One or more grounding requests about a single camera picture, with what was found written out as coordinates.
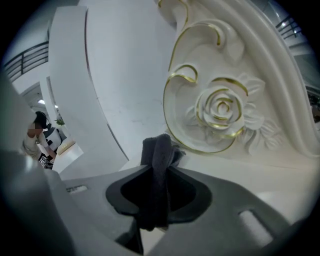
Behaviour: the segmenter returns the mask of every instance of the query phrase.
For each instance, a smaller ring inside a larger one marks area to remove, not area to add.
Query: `black metal railing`
[[[284,40],[291,37],[297,38],[302,35],[301,28],[291,16],[286,17],[275,27],[278,29],[280,35]]]
[[[4,64],[4,70],[11,82],[39,65],[46,63],[49,60],[48,52],[49,42],[46,41],[21,52]]]

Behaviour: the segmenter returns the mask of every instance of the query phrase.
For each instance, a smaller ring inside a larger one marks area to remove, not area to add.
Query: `white wall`
[[[52,91],[59,112],[84,155],[103,145],[100,160],[109,172],[127,159],[114,140],[92,84],[85,49],[86,7],[59,7],[49,42]]]
[[[152,0],[81,0],[88,6],[86,43],[103,113],[131,159],[145,138],[163,133],[163,90],[175,28]]]

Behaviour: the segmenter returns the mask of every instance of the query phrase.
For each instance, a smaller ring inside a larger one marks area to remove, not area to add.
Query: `woman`
[[[43,129],[47,128],[47,117],[44,113],[37,111],[34,122],[29,126],[27,134],[22,142],[22,150],[33,159],[38,160],[40,164],[47,168],[52,168],[52,163],[47,160],[37,144],[42,145],[48,154],[55,159],[56,153],[49,147]]]

